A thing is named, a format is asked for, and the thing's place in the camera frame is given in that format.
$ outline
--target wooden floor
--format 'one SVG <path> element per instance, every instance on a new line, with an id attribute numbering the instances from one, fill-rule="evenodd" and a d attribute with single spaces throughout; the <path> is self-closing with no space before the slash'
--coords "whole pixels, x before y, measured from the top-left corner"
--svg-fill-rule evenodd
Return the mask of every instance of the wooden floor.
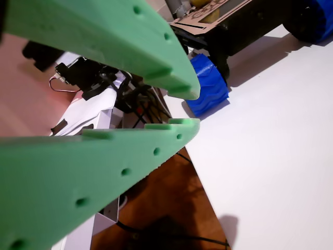
<path id="1" fill-rule="evenodd" d="M 188 157 L 185 149 L 180 151 Z M 192 164 L 173 156 L 127 192 L 129 202 L 119 220 L 143 229 L 166 215 L 181 224 L 187 234 L 225 242 L 225 236 Z M 132 234 L 113 226 L 93 237 L 92 250 L 123 250 Z M 225 246 L 199 241 L 199 249 Z"/>

